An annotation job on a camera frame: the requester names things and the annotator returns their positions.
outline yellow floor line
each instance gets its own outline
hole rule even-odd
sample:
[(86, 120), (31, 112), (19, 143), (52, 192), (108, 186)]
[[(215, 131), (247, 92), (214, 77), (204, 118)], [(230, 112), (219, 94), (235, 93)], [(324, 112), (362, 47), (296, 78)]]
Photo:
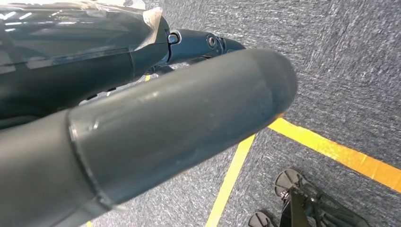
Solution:
[[(283, 118), (277, 119), (269, 128), (401, 193), (401, 170), (389, 164), (326, 139), (308, 129), (293, 125)], [(253, 139), (254, 136), (238, 145), (206, 227), (217, 226)]]
[(238, 144), (233, 160), (231, 161), (230, 167), (228, 168), (220, 191), (218, 192), (216, 201), (214, 202), (213, 208), (210, 212), (209, 219), (206, 223), (207, 227), (217, 226), (218, 221), (220, 220), (220, 217), (223, 213), (224, 207), (226, 206), (227, 200), (230, 197), (231, 190), (234, 187), (235, 181), (237, 180), (237, 177), (241, 171), (241, 167), (245, 161), (246, 155), (248, 154), (254, 139), (255, 135), (252, 135)]
[(401, 170), (279, 118), (269, 128), (401, 193)]

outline bolt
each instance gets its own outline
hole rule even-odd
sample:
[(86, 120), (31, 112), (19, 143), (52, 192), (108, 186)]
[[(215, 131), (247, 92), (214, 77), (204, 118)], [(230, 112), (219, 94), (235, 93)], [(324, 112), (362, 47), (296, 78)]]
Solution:
[(214, 36), (209, 36), (209, 38), (208, 38), (208, 45), (209, 45), (209, 47), (210, 48), (215, 48), (216, 47), (216, 39), (215, 39), (215, 37)]
[(168, 42), (170, 44), (176, 44), (178, 42), (178, 36), (176, 34), (168, 35)]

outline mounting hardware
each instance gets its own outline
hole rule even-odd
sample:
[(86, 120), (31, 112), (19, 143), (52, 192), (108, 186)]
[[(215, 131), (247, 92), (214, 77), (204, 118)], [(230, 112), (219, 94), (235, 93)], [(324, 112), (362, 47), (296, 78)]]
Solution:
[(212, 35), (212, 34), (208, 35), (207, 41), (208, 41), (208, 45), (209, 45), (209, 48), (210, 48), (210, 49), (216, 48), (216, 46), (217, 46), (217, 40), (216, 40), (216, 38), (214, 37), (214, 35)]
[(178, 43), (179, 39), (178, 36), (176, 34), (169, 34), (168, 35), (168, 43), (169, 44), (176, 44)]

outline motorcycle stand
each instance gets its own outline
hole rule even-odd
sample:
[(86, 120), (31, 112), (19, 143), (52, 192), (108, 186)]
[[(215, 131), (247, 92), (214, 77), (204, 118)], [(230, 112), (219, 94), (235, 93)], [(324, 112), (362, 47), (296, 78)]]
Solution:
[[(356, 213), (345, 208), (293, 169), (281, 172), (274, 192), (283, 201), (279, 227), (368, 227)], [(251, 216), (249, 227), (273, 227), (262, 212)]]

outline protective plastic film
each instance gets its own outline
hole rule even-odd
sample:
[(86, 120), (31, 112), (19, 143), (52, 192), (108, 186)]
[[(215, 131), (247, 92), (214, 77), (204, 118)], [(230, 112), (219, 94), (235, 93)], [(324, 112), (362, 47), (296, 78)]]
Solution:
[(0, 73), (132, 52), (157, 39), (162, 9), (91, 0), (2, 0)]

